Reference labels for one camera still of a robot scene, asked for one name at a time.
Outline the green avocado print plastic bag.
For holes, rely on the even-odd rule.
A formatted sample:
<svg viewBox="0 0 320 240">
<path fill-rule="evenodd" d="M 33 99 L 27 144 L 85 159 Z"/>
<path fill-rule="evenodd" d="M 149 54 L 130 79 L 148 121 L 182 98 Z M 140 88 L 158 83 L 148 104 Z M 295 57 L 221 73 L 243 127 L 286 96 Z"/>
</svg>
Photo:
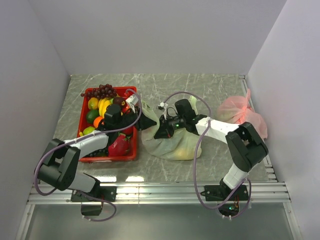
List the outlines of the green avocado print plastic bag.
<svg viewBox="0 0 320 240">
<path fill-rule="evenodd" d="M 156 122 L 156 125 L 141 131 L 141 142 L 146 151 L 155 157 L 167 160 L 192 160 L 200 137 L 182 128 L 175 130 L 171 138 L 155 139 L 160 127 L 159 117 L 144 100 L 141 103 L 142 113 Z"/>
</svg>

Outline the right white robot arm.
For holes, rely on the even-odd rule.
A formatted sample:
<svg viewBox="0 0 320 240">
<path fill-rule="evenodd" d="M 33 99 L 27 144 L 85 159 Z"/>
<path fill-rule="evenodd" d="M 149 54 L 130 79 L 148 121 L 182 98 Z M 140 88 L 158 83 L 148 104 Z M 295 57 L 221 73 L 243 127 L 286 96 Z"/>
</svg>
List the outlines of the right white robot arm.
<svg viewBox="0 0 320 240">
<path fill-rule="evenodd" d="M 168 116 L 166 111 L 161 115 L 154 138 L 171 139 L 179 129 L 185 129 L 191 134 L 226 143 L 233 164 L 220 182 L 220 194 L 226 200 L 233 199 L 238 193 L 237 185 L 268 155 L 269 150 L 263 139 L 249 122 L 226 123 L 196 114 L 187 99 L 176 101 L 174 106 L 176 115 Z"/>
</svg>

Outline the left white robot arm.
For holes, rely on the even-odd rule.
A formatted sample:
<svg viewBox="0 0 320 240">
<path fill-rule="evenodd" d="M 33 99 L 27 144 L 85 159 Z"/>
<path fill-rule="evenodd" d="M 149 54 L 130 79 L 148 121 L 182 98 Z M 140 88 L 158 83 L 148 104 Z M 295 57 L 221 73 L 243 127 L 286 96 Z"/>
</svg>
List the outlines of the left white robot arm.
<svg viewBox="0 0 320 240">
<path fill-rule="evenodd" d="M 95 177 L 79 172 L 78 162 L 81 158 L 109 147 L 116 142 L 115 135 L 135 127 L 138 131 L 157 125 L 147 117 L 142 108 L 122 113 L 121 107 L 111 104 L 106 108 L 98 128 L 92 133 L 72 140 L 52 139 L 34 171 L 34 186 L 41 180 L 54 190 L 66 189 L 82 192 L 89 201 L 97 200 L 101 195 L 100 181 Z"/>
</svg>

